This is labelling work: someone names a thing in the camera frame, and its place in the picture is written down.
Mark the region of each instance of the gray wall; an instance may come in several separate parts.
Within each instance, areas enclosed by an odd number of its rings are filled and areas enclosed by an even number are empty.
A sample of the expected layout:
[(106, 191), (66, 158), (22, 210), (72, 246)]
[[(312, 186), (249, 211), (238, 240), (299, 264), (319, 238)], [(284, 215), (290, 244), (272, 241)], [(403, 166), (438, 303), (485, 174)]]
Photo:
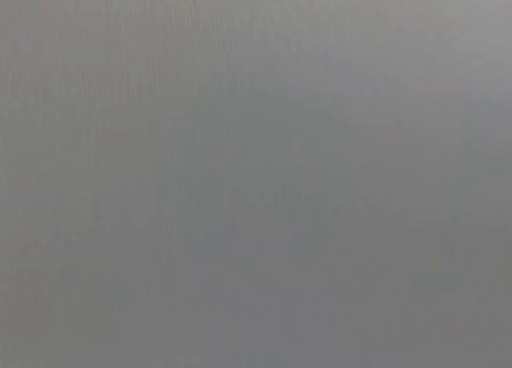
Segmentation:
[(0, 366), (510, 366), (511, 1), (0, 0)]

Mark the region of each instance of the gray background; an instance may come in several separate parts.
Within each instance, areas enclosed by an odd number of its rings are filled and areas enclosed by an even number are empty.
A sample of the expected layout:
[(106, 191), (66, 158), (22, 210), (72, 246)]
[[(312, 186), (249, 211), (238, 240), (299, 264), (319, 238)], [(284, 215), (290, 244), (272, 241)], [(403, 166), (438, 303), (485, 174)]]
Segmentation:
[(0, 0), (0, 366), (510, 366), (511, 1)]

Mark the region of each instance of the gray surface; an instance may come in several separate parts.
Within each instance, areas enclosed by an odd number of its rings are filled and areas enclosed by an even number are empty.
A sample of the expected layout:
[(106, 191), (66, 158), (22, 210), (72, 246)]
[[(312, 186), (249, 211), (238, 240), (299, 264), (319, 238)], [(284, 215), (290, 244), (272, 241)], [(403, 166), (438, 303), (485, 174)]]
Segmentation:
[(511, 0), (0, 0), (0, 365), (512, 364)]

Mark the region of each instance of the smooth surface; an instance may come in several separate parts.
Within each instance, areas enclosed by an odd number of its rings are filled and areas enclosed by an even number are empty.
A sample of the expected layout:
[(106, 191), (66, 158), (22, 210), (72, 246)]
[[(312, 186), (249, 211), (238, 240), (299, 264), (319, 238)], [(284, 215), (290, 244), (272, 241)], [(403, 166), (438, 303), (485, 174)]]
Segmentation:
[(510, 1), (0, 0), (0, 366), (510, 366)]

